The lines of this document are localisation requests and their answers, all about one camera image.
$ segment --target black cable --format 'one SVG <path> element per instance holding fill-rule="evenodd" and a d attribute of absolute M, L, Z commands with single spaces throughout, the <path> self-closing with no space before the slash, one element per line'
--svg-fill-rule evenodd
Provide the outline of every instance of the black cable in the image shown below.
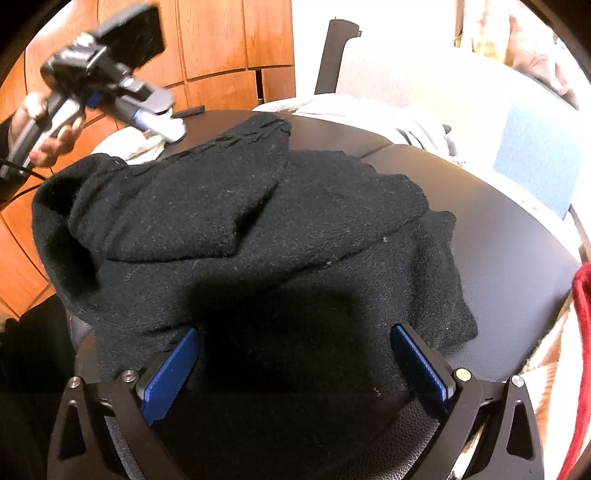
<path fill-rule="evenodd" d="M 30 168 L 21 167 L 20 165 L 15 165 L 12 162 L 2 160 L 1 158 L 0 158 L 0 165 L 6 165 L 7 167 L 16 168 L 17 170 L 20 170 L 20 171 L 26 171 L 30 175 L 33 175 L 34 177 L 37 177 L 40 180 L 47 180 L 47 177 L 44 177 L 43 175 L 39 175 L 36 171 L 33 171 Z"/>
<path fill-rule="evenodd" d="M 40 183 L 38 183 L 37 185 L 34 185 L 33 187 L 28 188 L 27 190 L 23 190 L 21 193 L 16 194 L 14 197 L 12 197 L 8 203 L 6 205 L 4 205 L 2 208 L 5 209 L 8 205 L 10 205 L 12 202 L 14 202 L 17 198 L 22 197 L 23 195 L 25 195 L 26 193 L 32 192 L 33 190 L 39 188 L 39 185 L 41 185 Z"/>

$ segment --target black table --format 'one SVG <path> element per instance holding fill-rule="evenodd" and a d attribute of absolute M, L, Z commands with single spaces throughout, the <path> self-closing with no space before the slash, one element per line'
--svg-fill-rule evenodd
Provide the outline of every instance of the black table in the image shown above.
<path fill-rule="evenodd" d="M 163 158 L 207 141 L 254 112 L 211 111 L 186 119 L 187 136 Z M 454 367 L 505 380 L 550 329 L 580 264 L 523 208 L 467 171 L 424 150 L 392 145 L 347 125 L 289 114 L 294 150 L 342 150 L 380 173 L 403 173 L 434 210 L 457 218 L 452 251 L 479 335 L 450 356 Z"/>

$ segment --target red fabric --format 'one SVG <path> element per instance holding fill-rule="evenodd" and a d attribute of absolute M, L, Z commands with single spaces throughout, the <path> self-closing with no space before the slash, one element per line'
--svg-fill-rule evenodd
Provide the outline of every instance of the red fabric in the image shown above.
<path fill-rule="evenodd" d="M 574 435 L 557 480 L 565 480 L 577 463 L 591 420 L 591 262 L 583 265 L 574 276 L 573 298 L 583 344 L 583 376 Z"/>

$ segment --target wooden panel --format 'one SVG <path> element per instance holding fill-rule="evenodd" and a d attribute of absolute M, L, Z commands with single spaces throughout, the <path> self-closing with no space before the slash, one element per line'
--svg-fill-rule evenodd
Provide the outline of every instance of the wooden panel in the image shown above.
<path fill-rule="evenodd" d="M 262 94 L 266 102 L 296 96 L 296 70 L 294 67 L 262 69 Z"/>
<path fill-rule="evenodd" d="M 82 131 L 80 138 L 74 146 L 74 150 L 57 159 L 56 164 L 52 167 L 53 172 L 60 171 L 75 161 L 89 155 L 99 143 L 116 131 L 117 125 L 109 117 L 103 117 L 92 125 L 89 125 Z"/>
<path fill-rule="evenodd" d="M 252 110 L 257 106 L 256 78 L 252 70 L 226 73 L 189 83 L 191 106 L 207 110 Z"/>
<path fill-rule="evenodd" d="M 49 297 L 51 297 L 52 295 L 55 295 L 55 294 L 56 294 L 55 289 L 51 285 L 47 284 L 47 287 L 45 287 L 45 290 L 43 290 L 41 292 L 41 294 L 33 301 L 33 303 L 31 305 L 29 305 L 29 308 L 27 310 L 31 310 L 33 307 L 36 307 L 40 303 L 43 303 Z"/>
<path fill-rule="evenodd" d="M 38 168 L 37 171 L 41 173 L 41 175 L 43 176 L 51 176 L 51 171 L 48 168 Z M 35 185 L 39 185 L 40 183 L 41 180 L 35 177 L 29 177 L 29 179 L 19 190 L 19 192 L 27 188 L 33 187 Z M 21 248 L 24 250 L 26 255 L 37 267 L 37 270 L 39 270 L 39 272 L 47 278 L 47 273 L 45 272 L 43 264 L 41 263 L 41 259 L 37 254 L 37 248 L 35 247 L 35 241 L 33 240 L 33 229 L 31 227 L 31 224 L 33 222 L 33 216 L 31 213 L 31 202 L 33 201 L 34 195 L 35 190 L 23 195 L 22 197 L 19 197 L 8 207 L 6 207 L 2 211 L 1 215 L 4 218 L 7 227 L 12 232 L 12 235 L 17 240 Z"/>
<path fill-rule="evenodd" d="M 291 0 L 244 0 L 248 67 L 293 65 Z"/>
<path fill-rule="evenodd" d="M 99 0 L 99 23 L 138 0 Z M 158 86 L 183 81 L 180 49 L 178 47 L 175 0 L 155 0 L 160 6 L 160 23 L 164 32 L 166 50 L 137 70 L 138 78 Z"/>
<path fill-rule="evenodd" d="M 20 316 L 47 286 L 47 280 L 23 253 L 2 219 L 0 245 L 0 297 Z"/>
<path fill-rule="evenodd" d="M 26 96 L 25 55 L 23 53 L 0 86 L 0 122 L 11 116 Z"/>
<path fill-rule="evenodd" d="M 246 67 L 242 0 L 178 0 L 187 78 Z"/>
<path fill-rule="evenodd" d="M 169 90 L 174 95 L 173 112 L 180 112 L 189 108 L 184 85 L 177 85 L 176 87 L 169 88 Z"/>
<path fill-rule="evenodd" d="M 49 55 L 70 44 L 80 33 L 98 24 L 98 0 L 72 0 L 35 35 L 25 50 L 27 92 L 49 93 L 39 68 Z M 97 117 L 96 110 L 86 109 L 86 121 Z"/>
<path fill-rule="evenodd" d="M 0 299 L 0 332 L 4 331 L 4 322 L 9 318 L 18 318 L 18 315 Z"/>

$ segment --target black sweater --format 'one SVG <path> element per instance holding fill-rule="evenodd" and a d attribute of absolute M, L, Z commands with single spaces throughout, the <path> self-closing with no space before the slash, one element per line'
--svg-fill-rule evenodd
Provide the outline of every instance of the black sweater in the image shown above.
<path fill-rule="evenodd" d="M 203 355 L 156 422 L 190 478 L 308 478 L 408 398 L 389 346 L 406 320 L 433 348 L 476 335 L 449 249 L 455 219 L 406 176 L 341 152 L 290 151 L 260 114 L 163 162 L 98 154 L 33 202 L 37 249 L 95 327 L 104 378 L 181 325 Z"/>

